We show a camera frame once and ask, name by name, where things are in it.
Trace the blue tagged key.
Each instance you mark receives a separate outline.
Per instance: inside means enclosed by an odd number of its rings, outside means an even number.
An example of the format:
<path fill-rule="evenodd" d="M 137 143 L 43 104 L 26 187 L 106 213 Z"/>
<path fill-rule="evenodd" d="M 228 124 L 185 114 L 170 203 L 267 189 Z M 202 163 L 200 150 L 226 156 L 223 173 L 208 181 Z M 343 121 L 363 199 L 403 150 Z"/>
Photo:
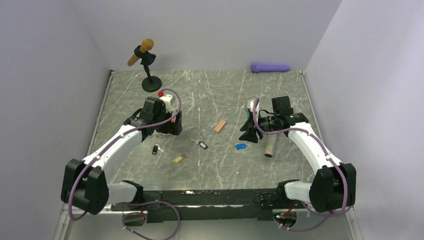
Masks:
<path fill-rule="evenodd" d="M 236 150 L 245 149 L 246 147 L 247 147 L 247 145 L 246 145 L 246 144 L 244 144 L 244 143 L 240 143 L 240 144 L 236 144 L 236 145 L 235 145 L 235 149 L 236 149 Z"/>

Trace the yellow tagged key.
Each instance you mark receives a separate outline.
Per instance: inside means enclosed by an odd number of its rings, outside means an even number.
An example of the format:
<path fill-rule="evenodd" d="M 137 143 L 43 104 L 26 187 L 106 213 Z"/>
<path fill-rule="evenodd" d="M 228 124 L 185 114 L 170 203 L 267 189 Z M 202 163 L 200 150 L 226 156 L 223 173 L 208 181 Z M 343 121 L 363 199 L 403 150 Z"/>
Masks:
<path fill-rule="evenodd" d="M 177 156 L 173 161 L 172 161 L 172 163 L 173 164 L 179 164 L 181 161 L 183 161 L 183 160 L 187 160 L 187 161 L 189 161 L 189 162 L 191 162 L 191 160 L 189 159 L 189 156 L 188 156 L 188 154 L 187 153 L 183 153 L 183 154 L 181 154 L 181 155 L 179 155 L 179 156 Z"/>

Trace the red handled metal keyring holder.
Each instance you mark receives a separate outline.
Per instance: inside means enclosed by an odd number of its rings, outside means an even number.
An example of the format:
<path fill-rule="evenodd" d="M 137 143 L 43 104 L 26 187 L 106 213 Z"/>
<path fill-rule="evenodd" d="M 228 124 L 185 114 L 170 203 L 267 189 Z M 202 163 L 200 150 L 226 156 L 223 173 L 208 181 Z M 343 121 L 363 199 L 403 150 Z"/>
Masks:
<path fill-rule="evenodd" d="M 162 133 L 162 132 L 157 132 L 157 131 L 154 131 L 151 135 L 151 137 L 156 137 L 156 138 L 171 138 L 171 137 L 174 137 L 174 136 L 175 135 L 171 134 L 171 133 Z"/>

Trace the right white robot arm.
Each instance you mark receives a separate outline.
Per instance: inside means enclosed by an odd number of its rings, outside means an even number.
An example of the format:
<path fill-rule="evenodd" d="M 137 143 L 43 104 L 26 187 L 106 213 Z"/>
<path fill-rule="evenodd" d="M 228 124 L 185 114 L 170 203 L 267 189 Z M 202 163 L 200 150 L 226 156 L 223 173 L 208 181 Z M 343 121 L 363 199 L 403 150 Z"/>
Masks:
<path fill-rule="evenodd" d="M 259 99 L 246 104 L 248 119 L 241 127 L 241 141 L 257 143 L 263 136 L 284 134 L 301 151 L 311 166 L 311 183 L 286 180 L 276 188 L 276 203 L 288 208 L 295 201 L 309 204 L 316 213 L 345 213 L 355 203 L 357 171 L 351 163 L 342 163 L 315 134 L 308 118 L 295 113 L 288 96 L 271 100 L 272 112 L 261 116 Z"/>

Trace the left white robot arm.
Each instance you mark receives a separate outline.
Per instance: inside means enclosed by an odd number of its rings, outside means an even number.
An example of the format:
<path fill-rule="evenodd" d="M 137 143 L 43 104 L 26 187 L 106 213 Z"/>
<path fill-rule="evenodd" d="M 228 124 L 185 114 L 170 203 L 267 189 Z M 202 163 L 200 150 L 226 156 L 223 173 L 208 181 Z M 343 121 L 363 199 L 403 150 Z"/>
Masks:
<path fill-rule="evenodd" d="M 144 201 L 144 188 L 123 180 L 108 183 L 108 175 L 117 170 L 130 152 L 153 133 L 177 136 L 182 132 L 182 113 L 173 111 L 179 97 L 165 94 L 147 97 L 104 145 L 82 160 L 71 159 L 65 166 L 60 199 L 69 208 L 76 207 L 92 215 L 106 205 L 124 203 L 129 209 L 139 209 Z"/>

